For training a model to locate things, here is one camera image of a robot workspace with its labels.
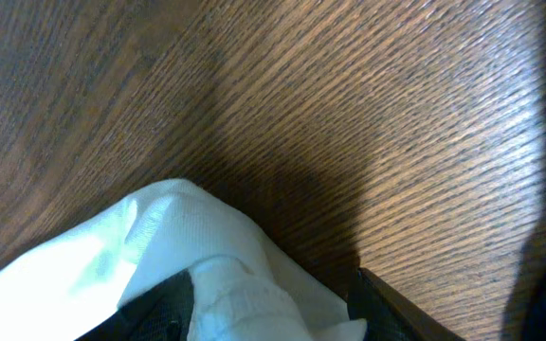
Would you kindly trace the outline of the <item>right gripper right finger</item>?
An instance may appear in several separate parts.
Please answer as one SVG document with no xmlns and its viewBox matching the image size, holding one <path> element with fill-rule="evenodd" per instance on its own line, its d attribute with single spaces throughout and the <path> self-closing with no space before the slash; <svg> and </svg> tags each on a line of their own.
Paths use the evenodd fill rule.
<svg viewBox="0 0 546 341">
<path fill-rule="evenodd" d="M 368 341 L 463 341 L 384 280 L 359 268 L 347 295 L 351 319 L 365 319 Z"/>
</svg>

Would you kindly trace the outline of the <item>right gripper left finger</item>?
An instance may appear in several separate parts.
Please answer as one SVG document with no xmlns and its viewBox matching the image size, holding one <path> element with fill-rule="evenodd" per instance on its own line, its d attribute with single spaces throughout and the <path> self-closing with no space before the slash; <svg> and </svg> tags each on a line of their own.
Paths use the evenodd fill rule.
<svg viewBox="0 0 546 341">
<path fill-rule="evenodd" d="M 125 304 L 78 341 L 185 341 L 194 306 L 188 270 Z"/>
</svg>

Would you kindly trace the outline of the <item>white t-shirt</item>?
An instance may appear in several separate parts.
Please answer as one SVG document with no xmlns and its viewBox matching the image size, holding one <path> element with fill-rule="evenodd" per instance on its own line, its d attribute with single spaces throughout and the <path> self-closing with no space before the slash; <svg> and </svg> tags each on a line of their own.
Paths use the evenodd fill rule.
<svg viewBox="0 0 546 341">
<path fill-rule="evenodd" d="M 367 323 L 244 213 L 183 179 L 135 191 L 0 270 L 0 340 L 76 340 L 188 270 L 186 340 L 361 340 Z"/>
</svg>

